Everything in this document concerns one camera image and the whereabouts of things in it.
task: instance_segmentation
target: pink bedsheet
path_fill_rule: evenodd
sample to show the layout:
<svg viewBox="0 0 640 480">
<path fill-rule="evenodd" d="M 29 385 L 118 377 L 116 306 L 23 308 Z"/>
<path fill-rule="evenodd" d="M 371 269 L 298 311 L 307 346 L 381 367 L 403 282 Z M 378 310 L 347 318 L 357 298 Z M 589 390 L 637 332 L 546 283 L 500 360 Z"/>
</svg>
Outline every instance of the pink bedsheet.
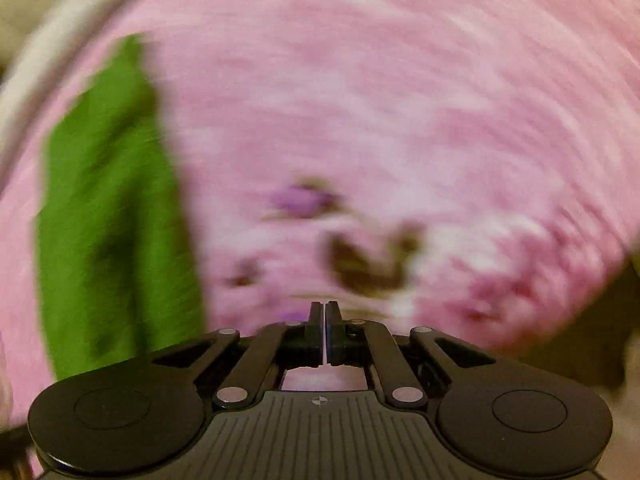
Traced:
<svg viewBox="0 0 640 480">
<path fill-rule="evenodd" d="M 640 227 L 639 2 L 131 2 L 0 202 L 14 419 L 52 380 L 32 257 L 41 142 L 117 38 L 148 34 L 211 327 L 249 333 L 337 298 L 396 332 L 507 348 L 568 322 Z"/>
</svg>

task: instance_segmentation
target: pink blanket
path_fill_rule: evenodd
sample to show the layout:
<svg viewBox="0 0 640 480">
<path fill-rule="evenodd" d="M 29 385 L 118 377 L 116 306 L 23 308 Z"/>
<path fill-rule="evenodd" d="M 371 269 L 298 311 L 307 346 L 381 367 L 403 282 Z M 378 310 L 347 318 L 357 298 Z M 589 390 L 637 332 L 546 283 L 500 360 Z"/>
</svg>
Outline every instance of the pink blanket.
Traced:
<svg viewBox="0 0 640 480">
<path fill-rule="evenodd" d="M 639 2 L 133 0 L 61 83 L 0 202 L 14 418 L 51 381 L 40 145 L 117 38 L 148 34 L 211 327 L 249 333 L 335 298 L 396 332 L 503 349 L 569 322 L 640 227 Z"/>
</svg>

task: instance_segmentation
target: green towel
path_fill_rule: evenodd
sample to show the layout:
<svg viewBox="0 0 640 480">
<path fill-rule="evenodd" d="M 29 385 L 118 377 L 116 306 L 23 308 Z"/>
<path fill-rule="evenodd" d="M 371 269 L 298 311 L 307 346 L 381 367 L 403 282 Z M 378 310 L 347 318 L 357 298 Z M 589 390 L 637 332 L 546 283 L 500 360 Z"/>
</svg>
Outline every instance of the green towel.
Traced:
<svg viewBox="0 0 640 480">
<path fill-rule="evenodd" d="M 60 380 L 205 331 L 138 36 L 50 136 L 38 216 L 40 317 Z"/>
</svg>

